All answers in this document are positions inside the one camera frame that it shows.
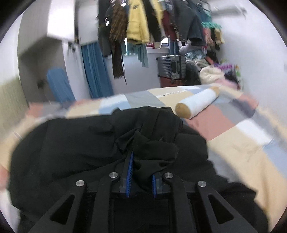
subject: crumpled black cloth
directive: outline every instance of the crumpled black cloth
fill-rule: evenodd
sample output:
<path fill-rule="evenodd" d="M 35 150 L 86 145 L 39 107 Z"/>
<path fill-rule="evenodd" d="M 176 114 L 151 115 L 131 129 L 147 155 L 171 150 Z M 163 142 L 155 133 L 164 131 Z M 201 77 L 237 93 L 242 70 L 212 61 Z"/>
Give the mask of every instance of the crumpled black cloth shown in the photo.
<path fill-rule="evenodd" d="M 9 191 L 13 205 L 21 210 L 18 232 L 28 232 L 77 180 L 89 185 L 110 172 L 121 173 L 131 150 L 133 177 L 143 189 L 150 189 L 150 176 L 161 170 L 191 182 L 205 180 L 260 233 L 267 232 L 267 219 L 253 201 L 255 192 L 217 176 L 207 160 L 205 139 L 183 126 L 171 108 L 154 107 L 54 119 L 29 133 L 11 159 Z M 131 210 L 137 205 L 137 211 Z M 119 199 L 115 232 L 168 232 L 166 210 L 167 202 L 153 198 Z"/>

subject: brown scarf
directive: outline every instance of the brown scarf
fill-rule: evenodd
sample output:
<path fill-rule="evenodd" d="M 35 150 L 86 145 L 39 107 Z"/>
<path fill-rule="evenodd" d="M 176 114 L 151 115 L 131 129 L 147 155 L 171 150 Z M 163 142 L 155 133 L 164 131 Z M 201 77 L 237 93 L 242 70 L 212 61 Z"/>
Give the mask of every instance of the brown scarf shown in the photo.
<path fill-rule="evenodd" d="M 128 18 L 125 9 L 120 5 L 118 0 L 116 0 L 115 5 L 113 6 L 113 15 L 109 36 L 112 48 L 114 78 L 125 78 L 121 44 L 127 37 L 127 21 Z"/>

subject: metal screw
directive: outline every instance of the metal screw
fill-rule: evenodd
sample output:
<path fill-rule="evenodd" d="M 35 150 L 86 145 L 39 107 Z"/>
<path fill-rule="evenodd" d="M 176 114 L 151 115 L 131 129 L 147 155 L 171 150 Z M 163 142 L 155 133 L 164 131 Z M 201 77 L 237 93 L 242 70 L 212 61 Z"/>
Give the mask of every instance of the metal screw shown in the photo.
<path fill-rule="evenodd" d="M 116 173 L 116 172 L 111 172 L 111 173 L 109 174 L 109 176 L 110 176 L 111 178 L 116 178 L 116 177 L 118 177 L 118 173 Z"/>
<path fill-rule="evenodd" d="M 199 181 L 197 184 L 202 188 L 206 186 L 206 182 L 203 180 Z"/>
<path fill-rule="evenodd" d="M 170 179 L 173 177 L 173 174 L 171 172 L 167 172 L 164 174 L 164 177 L 167 178 L 167 179 Z"/>
<path fill-rule="evenodd" d="M 78 187 L 81 187 L 81 186 L 83 186 L 85 184 L 85 182 L 83 181 L 83 180 L 78 180 L 77 182 L 76 182 L 76 185 L 78 186 Z"/>

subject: silver suitcase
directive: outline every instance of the silver suitcase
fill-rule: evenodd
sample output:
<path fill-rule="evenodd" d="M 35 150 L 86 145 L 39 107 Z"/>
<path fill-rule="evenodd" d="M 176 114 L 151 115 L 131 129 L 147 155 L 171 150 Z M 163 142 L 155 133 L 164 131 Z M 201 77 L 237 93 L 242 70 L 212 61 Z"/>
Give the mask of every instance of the silver suitcase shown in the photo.
<path fill-rule="evenodd" d="M 156 58 L 158 61 L 158 76 L 170 79 L 185 78 L 185 56 L 166 55 Z"/>

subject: yellow jacket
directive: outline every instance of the yellow jacket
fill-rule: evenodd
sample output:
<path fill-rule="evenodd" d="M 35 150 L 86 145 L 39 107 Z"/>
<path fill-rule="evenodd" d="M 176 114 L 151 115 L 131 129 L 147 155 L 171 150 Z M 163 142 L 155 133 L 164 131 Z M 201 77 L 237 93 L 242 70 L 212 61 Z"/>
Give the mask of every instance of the yellow jacket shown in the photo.
<path fill-rule="evenodd" d="M 127 25 L 127 41 L 133 44 L 147 44 L 150 41 L 148 22 L 142 0 L 128 0 L 129 18 Z M 157 0 L 152 0 L 159 26 L 162 27 L 163 11 Z"/>

